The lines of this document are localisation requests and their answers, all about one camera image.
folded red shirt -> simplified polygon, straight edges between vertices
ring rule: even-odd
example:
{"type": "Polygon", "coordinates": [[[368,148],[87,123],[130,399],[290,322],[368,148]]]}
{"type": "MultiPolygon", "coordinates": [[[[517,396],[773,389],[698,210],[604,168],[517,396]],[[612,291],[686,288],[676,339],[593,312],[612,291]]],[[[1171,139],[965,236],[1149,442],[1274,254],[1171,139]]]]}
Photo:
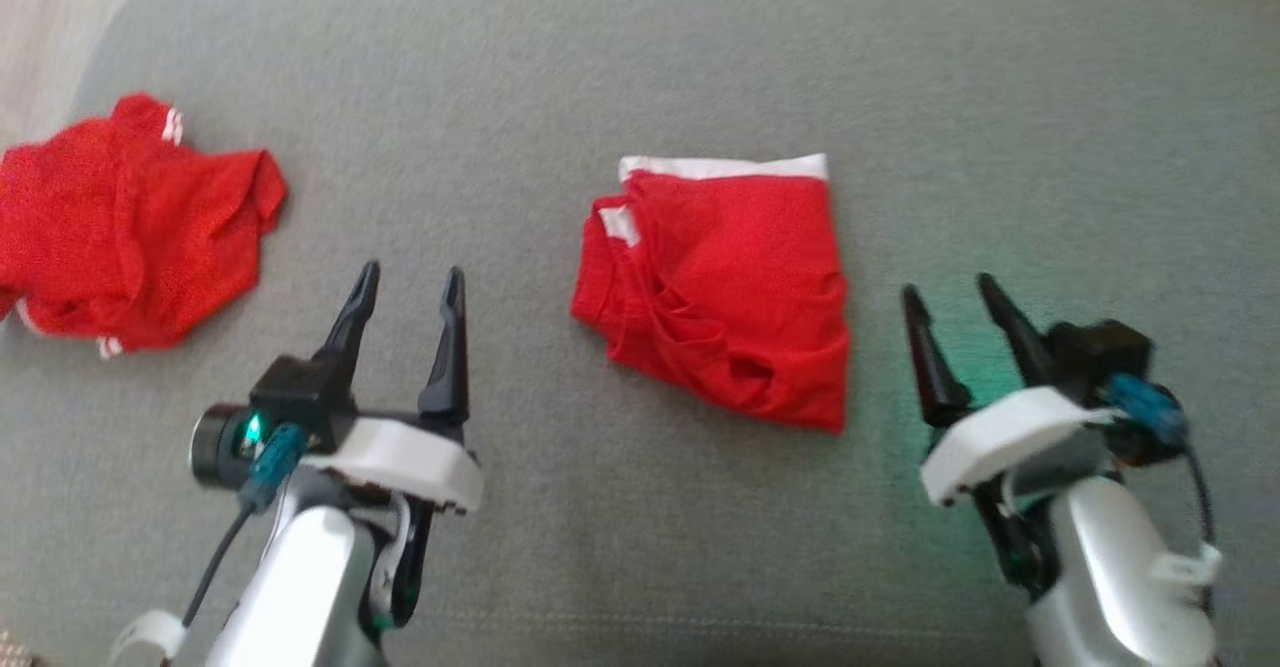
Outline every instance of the folded red shirt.
{"type": "Polygon", "coordinates": [[[845,424],[846,280],[826,156],[623,157],[596,198],[570,311],[616,362],[760,419],[845,424]]]}
{"type": "Polygon", "coordinates": [[[0,317],[97,339],[102,357],[177,344],[257,284],[285,184],[265,151],[179,146],[146,93],[0,163],[0,317]]]}

gray cushion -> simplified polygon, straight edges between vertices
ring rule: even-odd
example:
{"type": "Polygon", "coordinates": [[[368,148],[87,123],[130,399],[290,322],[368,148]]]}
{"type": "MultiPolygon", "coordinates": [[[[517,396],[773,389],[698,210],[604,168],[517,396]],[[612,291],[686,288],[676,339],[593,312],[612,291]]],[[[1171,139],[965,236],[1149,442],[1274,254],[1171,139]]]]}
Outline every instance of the gray cushion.
{"type": "MultiPolygon", "coordinates": [[[[261,285],[169,353],[0,334],[0,618],[68,664],[182,609],[234,515],[189,425],[323,339],[384,266],[357,397],[410,407],[467,270],[484,508],[438,521],[399,664],[1025,664],[977,516],[931,508],[897,307],[914,280],[980,399],[1018,382],[973,287],[1115,316],[1194,420],[1225,654],[1280,661],[1280,0],[133,0],[76,115],[146,88],[198,149],[292,183],[261,285]],[[831,155],[852,288],[840,438],[612,366],[567,315],[623,154],[831,155]]],[[[1179,465],[1135,489],[1194,545],[1179,465]]],[[[193,648],[250,579],[232,549],[193,648]]]]}

white cable clip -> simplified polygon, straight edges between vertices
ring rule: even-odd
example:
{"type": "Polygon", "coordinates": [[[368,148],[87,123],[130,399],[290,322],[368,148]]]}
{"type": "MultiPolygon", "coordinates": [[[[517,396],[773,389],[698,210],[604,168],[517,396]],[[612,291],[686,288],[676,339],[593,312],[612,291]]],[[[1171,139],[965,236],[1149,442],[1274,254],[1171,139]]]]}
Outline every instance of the white cable clip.
{"type": "Polygon", "coordinates": [[[1151,579],[1157,583],[1188,588],[1207,588],[1222,570],[1222,553],[1212,544],[1201,543],[1199,557],[1165,553],[1151,563],[1151,579]]]}
{"type": "Polygon", "coordinates": [[[150,644],[164,650],[165,664],[172,664],[182,643],[187,639],[187,627],[182,626],[182,620],[177,616],[152,609],[137,620],[129,622],[124,631],[111,643],[111,654],[106,659],[108,667],[115,664],[128,649],[136,644],[150,644]]]}

green led indicator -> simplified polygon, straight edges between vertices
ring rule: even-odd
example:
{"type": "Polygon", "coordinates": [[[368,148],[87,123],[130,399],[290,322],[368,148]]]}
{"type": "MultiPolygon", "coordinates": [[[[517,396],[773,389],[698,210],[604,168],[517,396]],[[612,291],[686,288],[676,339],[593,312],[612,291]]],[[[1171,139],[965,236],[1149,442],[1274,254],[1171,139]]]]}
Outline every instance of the green led indicator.
{"type": "Polygon", "coordinates": [[[253,415],[248,419],[248,425],[244,428],[244,440],[253,444],[260,443],[262,439],[262,419],[253,415]]]}

light-colored floor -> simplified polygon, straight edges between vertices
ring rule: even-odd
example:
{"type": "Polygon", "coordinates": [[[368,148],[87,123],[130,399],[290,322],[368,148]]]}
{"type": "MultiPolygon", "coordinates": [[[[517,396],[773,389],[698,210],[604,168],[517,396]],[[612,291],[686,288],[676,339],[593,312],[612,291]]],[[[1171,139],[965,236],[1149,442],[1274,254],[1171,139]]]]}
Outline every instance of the light-colored floor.
{"type": "Polygon", "coordinates": [[[0,0],[0,146],[61,128],[97,38],[125,0],[0,0]]]}

